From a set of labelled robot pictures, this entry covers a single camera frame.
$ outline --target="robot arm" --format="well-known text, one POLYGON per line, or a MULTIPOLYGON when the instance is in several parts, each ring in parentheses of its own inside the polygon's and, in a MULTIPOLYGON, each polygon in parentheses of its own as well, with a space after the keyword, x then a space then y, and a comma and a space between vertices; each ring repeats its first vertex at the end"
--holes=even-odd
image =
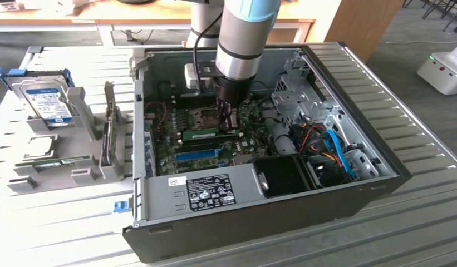
MULTIPOLYGON (((193 5, 193 37, 189 38, 188 46, 194 45, 196 36, 200 36, 200 33, 214 22, 221 14, 222 5, 221 0, 193 0, 190 2, 204 2, 209 5, 193 5)), ((201 39, 200 42, 202 46, 214 46, 218 41, 216 67, 221 75, 214 78, 214 81, 221 126, 226 129, 241 127, 237 110, 249 95, 280 6, 281 0, 225 1, 222 22, 213 26, 208 35, 204 36, 205 40, 201 39)))

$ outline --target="ribbed metal surface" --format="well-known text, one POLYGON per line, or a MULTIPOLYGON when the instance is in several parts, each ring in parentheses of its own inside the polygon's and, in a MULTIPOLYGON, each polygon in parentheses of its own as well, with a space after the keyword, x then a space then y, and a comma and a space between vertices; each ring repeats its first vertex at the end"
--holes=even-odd
MULTIPOLYGON (((155 266, 457 266, 457 159, 338 44, 310 47, 415 177, 352 218, 155 266)), ((118 100, 131 110, 131 97, 125 95, 133 90, 129 50, 46 48, 31 61, 33 68, 50 69, 47 64, 58 61, 63 51, 74 58, 71 70, 79 68, 74 73, 82 85, 94 86, 87 94, 91 109, 103 103, 97 81, 114 77, 118 100)), ((14 109, 7 96, 9 106, 14 109)), ((143 266, 119 234, 130 215, 111 214, 114 202, 130 194, 126 179, 39 194, 0 195, 0 266, 143 266)))

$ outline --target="floor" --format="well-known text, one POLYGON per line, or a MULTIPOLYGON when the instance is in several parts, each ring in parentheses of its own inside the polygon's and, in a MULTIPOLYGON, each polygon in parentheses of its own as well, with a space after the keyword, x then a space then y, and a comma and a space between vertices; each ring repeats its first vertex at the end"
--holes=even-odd
MULTIPOLYGON (((457 43, 387 44, 388 41, 457 41, 457 33, 452 32, 456 23, 448 32, 443 32, 448 18, 443 21, 441 12, 435 11, 428 19, 423 20, 421 16, 427 9, 421 6, 423 2, 415 0, 408 8, 399 11, 368 65, 457 154, 457 96, 444 96, 416 75, 416 71, 432 52, 451 51, 457 43)), ((123 32, 114 32, 117 45, 138 44, 147 39, 149 34, 150 31, 142 31, 134 35, 138 42, 129 42, 123 32)), ((145 44, 181 43, 186 36, 188 31, 154 31, 145 44)), ((0 33, 0 67, 17 68, 29 46, 98 46, 101 44, 97 32, 0 33)), ((0 100, 5 94, 6 89, 0 84, 0 100)))

